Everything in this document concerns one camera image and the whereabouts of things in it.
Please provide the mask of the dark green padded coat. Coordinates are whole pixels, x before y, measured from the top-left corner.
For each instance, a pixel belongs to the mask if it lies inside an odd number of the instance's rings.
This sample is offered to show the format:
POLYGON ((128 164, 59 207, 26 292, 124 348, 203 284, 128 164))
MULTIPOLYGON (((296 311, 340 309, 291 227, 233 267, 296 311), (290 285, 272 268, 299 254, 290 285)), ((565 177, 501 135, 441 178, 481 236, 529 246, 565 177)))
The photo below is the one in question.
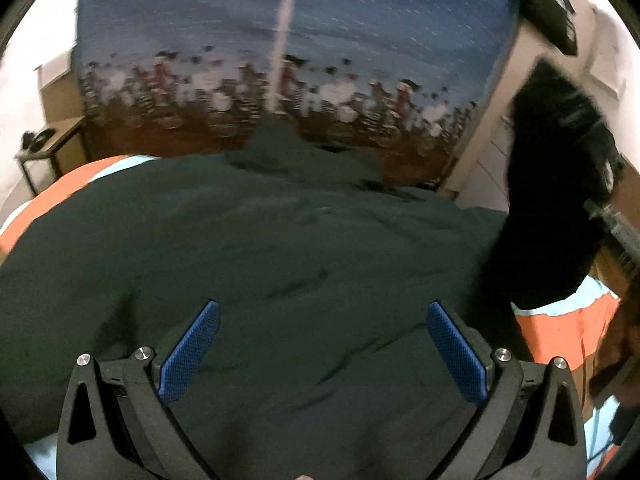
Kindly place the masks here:
POLYGON ((157 158, 35 219, 1 267, 1 408, 58 428, 75 359, 126 358, 214 300, 176 403, 226 479, 422 479, 473 409, 425 327, 438 300, 527 356, 488 252, 504 215, 384 188, 370 159, 267 120, 247 147, 157 158))

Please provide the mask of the pile of clothes on cabinet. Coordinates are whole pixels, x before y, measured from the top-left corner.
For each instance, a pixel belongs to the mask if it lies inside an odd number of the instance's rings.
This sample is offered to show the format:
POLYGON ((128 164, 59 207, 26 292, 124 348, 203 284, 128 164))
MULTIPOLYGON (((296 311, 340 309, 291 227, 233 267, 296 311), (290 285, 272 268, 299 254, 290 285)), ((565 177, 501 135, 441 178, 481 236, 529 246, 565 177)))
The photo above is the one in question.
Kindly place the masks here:
POLYGON ((588 209, 611 201, 623 166, 599 107, 546 58, 514 96, 511 119, 509 212, 475 279, 473 309, 534 310, 578 289, 605 233, 588 209))

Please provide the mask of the wooden headboard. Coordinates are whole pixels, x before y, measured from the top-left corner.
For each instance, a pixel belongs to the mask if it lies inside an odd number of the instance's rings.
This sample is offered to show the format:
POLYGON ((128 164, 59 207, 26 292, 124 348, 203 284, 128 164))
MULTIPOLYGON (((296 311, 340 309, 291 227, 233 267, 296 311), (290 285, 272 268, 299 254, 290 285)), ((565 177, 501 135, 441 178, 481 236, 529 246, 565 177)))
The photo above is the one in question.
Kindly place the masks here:
POLYGON ((639 276, 639 173, 626 157, 623 162, 608 205, 613 229, 605 234, 591 268, 591 276, 619 297, 639 276))

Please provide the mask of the white drawer cabinet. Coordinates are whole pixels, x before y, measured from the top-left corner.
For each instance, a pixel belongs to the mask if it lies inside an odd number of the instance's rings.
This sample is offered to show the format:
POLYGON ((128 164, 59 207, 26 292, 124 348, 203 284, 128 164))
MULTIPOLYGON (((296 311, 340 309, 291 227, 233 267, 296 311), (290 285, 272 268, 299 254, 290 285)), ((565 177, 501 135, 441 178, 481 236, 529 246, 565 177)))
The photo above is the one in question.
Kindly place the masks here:
POLYGON ((506 170, 512 142, 511 119, 502 116, 456 198, 459 207, 480 207, 502 212, 509 210, 506 170))

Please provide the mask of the small wooden side table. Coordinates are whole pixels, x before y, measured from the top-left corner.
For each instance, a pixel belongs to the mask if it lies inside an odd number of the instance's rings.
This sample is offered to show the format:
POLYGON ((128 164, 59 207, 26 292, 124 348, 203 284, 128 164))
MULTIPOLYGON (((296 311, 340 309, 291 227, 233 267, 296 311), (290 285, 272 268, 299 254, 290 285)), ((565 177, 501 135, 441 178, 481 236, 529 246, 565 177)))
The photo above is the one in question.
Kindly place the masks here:
POLYGON ((17 162, 18 168, 21 170, 23 179, 25 180, 29 191, 32 193, 32 197, 36 197, 39 194, 36 184, 32 175, 27 169, 29 162, 42 162, 43 160, 49 164, 52 170, 54 180, 58 180, 64 176, 64 172, 61 169, 60 161, 58 160, 58 152, 66 147, 67 144, 74 139, 78 139, 81 153, 82 162, 81 165, 92 161, 91 153, 88 147, 87 135, 86 135, 86 118, 84 116, 66 118, 59 122, 51 122, 44 126, 44 128, 37 133, 40 136, 44 130, 53 130, 53 133, 47 138, 46 142, 39 145, 37 151, 19 150, 14 158, 17 162))

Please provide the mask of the black headphones on table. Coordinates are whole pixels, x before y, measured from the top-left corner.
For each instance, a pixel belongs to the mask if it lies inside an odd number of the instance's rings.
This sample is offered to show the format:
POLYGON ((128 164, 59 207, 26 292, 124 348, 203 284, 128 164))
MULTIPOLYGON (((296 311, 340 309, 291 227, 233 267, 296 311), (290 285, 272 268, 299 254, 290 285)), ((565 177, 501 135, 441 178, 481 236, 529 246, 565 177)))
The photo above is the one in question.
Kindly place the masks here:
POLYGON ((45 128, 40 132, 24 132, 21 140, 21 149, 29 153, 38 152, 47 144, 55 133, 55 128, 45 128))

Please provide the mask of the brown cardboard box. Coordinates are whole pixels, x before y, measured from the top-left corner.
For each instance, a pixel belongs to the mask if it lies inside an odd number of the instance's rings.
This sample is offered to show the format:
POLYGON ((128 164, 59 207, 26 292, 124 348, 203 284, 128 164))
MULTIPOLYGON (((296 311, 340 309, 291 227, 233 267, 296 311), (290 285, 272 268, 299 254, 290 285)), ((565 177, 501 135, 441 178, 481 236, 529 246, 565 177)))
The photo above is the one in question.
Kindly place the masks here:
POLYGON ((38 92, 47 124, 77 118, 84 114, 79 77, 68 50, 36 69, 38 92))

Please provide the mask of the blue printed fabric wardrobe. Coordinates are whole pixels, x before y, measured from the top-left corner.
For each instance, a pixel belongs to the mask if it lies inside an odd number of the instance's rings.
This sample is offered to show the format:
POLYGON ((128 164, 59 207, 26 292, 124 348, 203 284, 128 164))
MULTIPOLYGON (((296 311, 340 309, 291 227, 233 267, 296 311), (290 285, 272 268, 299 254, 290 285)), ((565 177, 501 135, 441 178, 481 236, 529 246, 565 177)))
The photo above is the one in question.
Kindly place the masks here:
POLYGON ((449 176, 514 36, 514 0, 78 0, 85 114, 111 154, 237 151, 269 129, 449 176))

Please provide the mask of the black bag on wardrobe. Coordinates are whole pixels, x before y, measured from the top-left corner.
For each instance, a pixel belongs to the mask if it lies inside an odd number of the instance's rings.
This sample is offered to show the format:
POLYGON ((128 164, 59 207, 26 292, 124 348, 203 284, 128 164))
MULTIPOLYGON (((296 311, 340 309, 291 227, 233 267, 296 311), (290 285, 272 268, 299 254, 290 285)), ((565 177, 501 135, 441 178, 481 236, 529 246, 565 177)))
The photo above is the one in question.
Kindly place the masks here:
POLYGON ((522 18, 562 54, 578 55, 575 10, 570 0, 518 0, 522 18))

